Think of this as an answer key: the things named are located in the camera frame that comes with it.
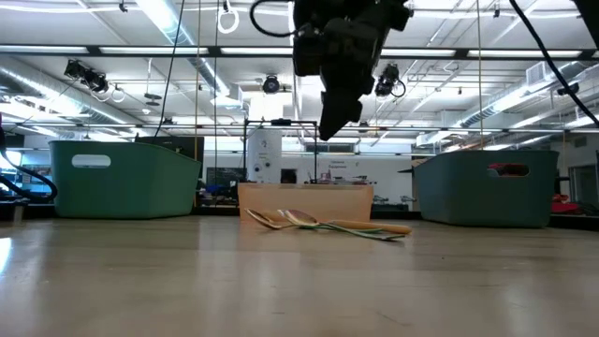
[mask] metal pole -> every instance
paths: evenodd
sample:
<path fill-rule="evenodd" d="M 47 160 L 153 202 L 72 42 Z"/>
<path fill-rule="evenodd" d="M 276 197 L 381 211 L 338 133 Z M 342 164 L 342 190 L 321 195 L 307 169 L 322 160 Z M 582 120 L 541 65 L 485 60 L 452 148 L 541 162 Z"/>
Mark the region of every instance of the metal pole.
<path fill-rule="evenodd" d="M 316 134 L 318 134 L 318 123 L 314 122 L 314 183 L 317 183 L 318 179 L 318 140 Z"/>
<path fill-rule="evenodd" d="M 247 167 L 245 163 L 245 155 L 247 153 L 247 118 L 243 120 L 243 176 L 247 181 Z"/>

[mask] ceiling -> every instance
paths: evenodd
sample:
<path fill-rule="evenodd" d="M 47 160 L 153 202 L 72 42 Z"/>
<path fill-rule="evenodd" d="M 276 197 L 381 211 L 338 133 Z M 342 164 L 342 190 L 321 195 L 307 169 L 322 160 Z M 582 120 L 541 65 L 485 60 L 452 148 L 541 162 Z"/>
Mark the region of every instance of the ceiling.
<path fill-rule="evenodd" d="M 222 34 L 217 29 L 217 15 L 210 7 L 222 6 L 223 2 L 185 1 L 186 11 L 183 13 L 183 24 L 193 35 L 197 35 L 199 25 L 200 46 L 282 46 L 289 47 L 288 38 L 273 38 L 261 35 L 252 26 L 247 12 L 243 10 L 252 3 L 250 0 L 231 1 L 231 6 L 240 9 L 239 27 L 230 34 Z M 119 1 L 110 0 L 25 0 L 19 2 L 0 1 L 3 6 L 20 6 L 33 8 L 116 8 Z M 576 17 L 551 19 L 555 14 L 572 14 L 576 6 L 570 0 L 520 0 L 522 8 L 532 7 L 529 16 L 539 35 L 549 49 L 596 49 L 583 21 Z M 3 20 L 0 21 L 0 44 L 61 44 L 61 45 L 132 45 L 132 46 L 167 46 L 167 39 L 141 10 L 135 10 L 136 2 L 126 1 L 130 9 L 94 13 L 34 13 L 0 9 Z M 198 6 L 205 10 L 198 11 Z M 478 25 L 475 0 L 414 0 L 415 17 L 412 18 L 405 31 L 391 32 L 386 47 L 445 47 L 445 48 L 478 48 Z M 480 7 L 486 13 L 492 12 L 496 6 L 501 9 L 499 18 L 483 15 L 480 24 L 481 47 L 485 49 L 537 49 L 530 33 L 524 25 L 513 17 L 513 10 L 506 0 L 480 0 Z M 276 11 L 278 15 L 258 15 L 260 23 L 268 30 L 288 31 L 289 22 L 285 13 L 286 5 L 265 5 L 267 10 Z M 424 13 L 437 13 L 439 16 L 452 16 L 452 19 L 430 18 Z M 223 17 L 223 26 L 232 24 L 232 15 Z M 38 69 L 59 81 L 70 83 L 64 75 L 65 56 L 13 56 L 27 65 Z M 168 74 L 168 58 L 155 58 L 152 62 L 150 78 L 148 76 L 148 60 L 144 58 L 116 57 L 81 57 L 78 58 L 87 66 L 107 74 L 107 79 L 118 84 L 126 92 L 125 100 L 106 103 L 115 109 L 131 115 L 147 124 L 157 124 L 160 120 L 160 109 L 151 109 L 146 114 L 142 109 L 148 108 L 143 95 L 146 90 L 157 95 L 164 95 L 165 79 Z M 262 95 L 256 79 L 264 79 L 267 74 L 277 75 L 279 81 L 291 90 L 293 64 L 290 58 L 219 58 L 209 60 L 219 77 L 229 83 L 238 84 L 246 97 Z M 459 114 L 479 105 L 479 83 L 483 99 L 486 100 L 521 81 L 526 69 L 534 66 L 535 61 L 485 61 L 482 67 L 472 61 L 427 61 L 427 60 L 382 60 L 374 71 L 378 76 L 383 68 L 395 63 L 399 66 L 407 84 L 407 94 L 395 102 L 376 99 L 374 95 L 364 96 L 361 101 L 364 109 L 362 120 L 371 125 L 416 125 L 416 126 L 451 126 L 451 114 Z M 299 79 L 301 93 L 300 118 L 318 120 L 322 109 L 320 92 L 323 85 L 317 77 Z M 78 83 L 76 87 L 85 91 Z M 244 117 L 242 110 L 215 110 L 210 103 L 208 91 L 197 93 L 196 71 L 183 58 L 173 63 L 171 83 L 168 88 L 165 115 L 174 117 L 176 123 L 192 124 L 197 106 L 198 122 L 211 124 L 214 115 L 221 124 L 241 123 Z M 291 94 L 278 94 L 285 102 L 285 118 L 295 119 Z M 518 113 L 537 113 L 535 107 L 520 109 Z M 496 118 L 493 127 L 509 127 L 508 122 Z M 192 130 L 178 130 L 171 133 L 191 133 Z M 392 137 L 416 137 L 417 132 L 394 132 Z"/>

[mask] spotlight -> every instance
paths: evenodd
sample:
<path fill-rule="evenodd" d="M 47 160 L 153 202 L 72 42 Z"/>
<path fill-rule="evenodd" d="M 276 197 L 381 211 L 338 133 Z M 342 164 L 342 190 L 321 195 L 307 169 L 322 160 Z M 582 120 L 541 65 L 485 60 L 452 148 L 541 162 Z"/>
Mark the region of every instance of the spotlight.
<path fill-rule="evenodd" d="M 87 85 L 93 92 L 98 94 L 104 94 L 110 88 L 108 81 L 106 81 L 106 75 L 97 74 L 92 69 L 85 70 L 81 83 Z"/>
<path fill-rule="evenodd" d="M 268 75 L 264 84 L 262 84 L 262 90 L 266 94 L 276 94 L 281 88 L 281 83 L 277 80 L 277 77 L 274 75 Z"/>
<path fill-rule="evenodd" d="M 368 127 L 368 122 L 366 121 L 360 121 L 359 122 L 359 127 Z M 366 130 L 359 130 L 358 133 L 367 133 L 368 131 Z"/>
<path fill-rule="evenodd" d="M 385 97 L 393 93 L 393 88 L 400 83 L 400 70 L 397 65 L 387 65 L 378 78 L 374 93 L 379 97 Z"/>
<path fill-rule="evenodd" d="M 81 84 L 97 94 L 104 94 L 110 88 L 110 83 L 106 81 L 106 74 L 97 73 L 77 60 L 68 60 L 65 76 L 74 81 L 81 80 Z"/>
<path fill-rule="evenodd" d="M 570 85 L 570 89 L 574 92 L 574 94 L 577 94 L 578 91 L 580 91 L 580 85 L 578 83 L 574 83 L 574 84 Z M 557 93 L 558 93 L 558 95 L 567 95 L 565 88 L 558 89 Z"/>

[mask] window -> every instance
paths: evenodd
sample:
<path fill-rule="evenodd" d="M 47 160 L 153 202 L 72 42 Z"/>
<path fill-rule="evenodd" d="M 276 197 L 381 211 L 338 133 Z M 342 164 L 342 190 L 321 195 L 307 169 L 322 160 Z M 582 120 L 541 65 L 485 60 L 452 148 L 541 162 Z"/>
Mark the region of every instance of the window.
<path fill-rule="evenodd" d="M 12 164 L 20 165 L 21 164 L 21 153 L 15 151 L 7 151 L 7 157 L 10 159 Z M 0 156 L 0 169 L 14 169 L 5 159 Z"/>

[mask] teal plastic basket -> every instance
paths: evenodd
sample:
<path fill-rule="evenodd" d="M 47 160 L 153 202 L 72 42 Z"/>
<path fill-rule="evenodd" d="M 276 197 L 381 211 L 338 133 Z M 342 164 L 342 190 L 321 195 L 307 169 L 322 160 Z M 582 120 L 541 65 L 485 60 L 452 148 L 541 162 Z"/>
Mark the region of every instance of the teal plastic basket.
<path fill-rule="evenodd" d="M 439 154 L 415 169 L 422 217 L 459 226 L 544 227 L 551 214 L 558 155 L 552 151 Z M 514 175 L 497 167 L 521 169 Z"/>
<path fill-rule="evenodd" d="M 191 212 L 201 163 L 142 143 L 51 141 L 62 217 L 149 219 Z"/>

